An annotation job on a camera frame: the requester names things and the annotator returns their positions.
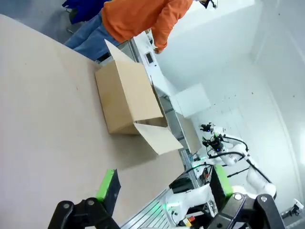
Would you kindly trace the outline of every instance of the person's hand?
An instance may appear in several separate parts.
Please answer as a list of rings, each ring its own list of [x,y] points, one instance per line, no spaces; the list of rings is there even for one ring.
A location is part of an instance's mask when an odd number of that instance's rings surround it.
[[[162,50],[160,50],[159,48],[154,48],[154,53],[160,54],[160,53],[162,53]]]

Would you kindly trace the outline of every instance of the blue jeans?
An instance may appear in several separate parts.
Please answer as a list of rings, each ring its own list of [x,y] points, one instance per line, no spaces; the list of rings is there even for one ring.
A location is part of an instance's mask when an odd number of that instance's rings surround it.
[[[101,12],[80,27],[65,43],[67,47],[95,61],[109,52],[105,40],[115,46],[120,43],[116,41],[106,30],[102,22]]]

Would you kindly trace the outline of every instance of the person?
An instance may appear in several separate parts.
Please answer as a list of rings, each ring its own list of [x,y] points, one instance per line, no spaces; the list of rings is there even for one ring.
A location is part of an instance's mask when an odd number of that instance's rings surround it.
[[[210,0],[198,0],[206,4]],[[108,52],[104,39],[115,46],[151,28],[154,52],[160,54],[177,21],[193,0],[112,0],[64,45],[95,61]]]

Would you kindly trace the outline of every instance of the blue cloth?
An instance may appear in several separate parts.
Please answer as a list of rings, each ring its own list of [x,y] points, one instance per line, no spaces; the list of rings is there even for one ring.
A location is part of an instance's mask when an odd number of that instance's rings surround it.
[[[71,23],[75,24],[91,20],[101,11],[107,1],[109,0],[66,0],[62,6],[69,9],[77,8],[77,14],[71,20]]]
[[[101,12],[76,31],[64,45],[95,61],[109,52],[105,40],[115,46],[120,43],[106,30],[102,23]]]

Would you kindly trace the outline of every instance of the orange sweatshirt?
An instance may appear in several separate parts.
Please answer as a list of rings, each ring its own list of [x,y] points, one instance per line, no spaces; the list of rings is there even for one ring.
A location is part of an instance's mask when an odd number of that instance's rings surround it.
[[[118,42],[152,29],[154,45],[163,50],[177,21],[193,0],[112,0],[102,8],[106,30]]]

